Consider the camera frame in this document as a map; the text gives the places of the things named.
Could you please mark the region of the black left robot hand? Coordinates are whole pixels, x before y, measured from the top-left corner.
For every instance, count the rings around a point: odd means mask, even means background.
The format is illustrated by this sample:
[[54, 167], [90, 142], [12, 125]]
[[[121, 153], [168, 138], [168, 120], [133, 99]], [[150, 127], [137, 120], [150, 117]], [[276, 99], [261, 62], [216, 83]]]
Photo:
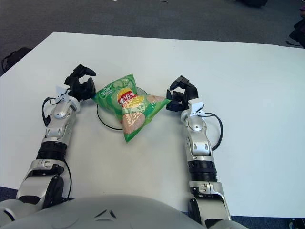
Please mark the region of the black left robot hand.
[[[80, 83], [79, 79], [85, 75], [90, 76], [90, 78], [87, 81]], [[78, 101], [92, 99], [96, 94], [92, 76], [96, 76], [95, 71], [79, 64], [64, 82], [70, 89], [68, 95], [74, 97]]]

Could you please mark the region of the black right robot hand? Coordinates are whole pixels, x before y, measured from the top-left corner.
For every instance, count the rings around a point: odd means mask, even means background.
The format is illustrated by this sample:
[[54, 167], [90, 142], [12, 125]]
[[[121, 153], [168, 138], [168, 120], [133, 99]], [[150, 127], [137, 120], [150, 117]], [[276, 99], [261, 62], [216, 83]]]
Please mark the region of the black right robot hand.
[[181, 75], [167, 89], [166, 98], [170, 100], [166, 109], [179, 112], [189, 109], [188, 101], [199, 97], [197, 88]]

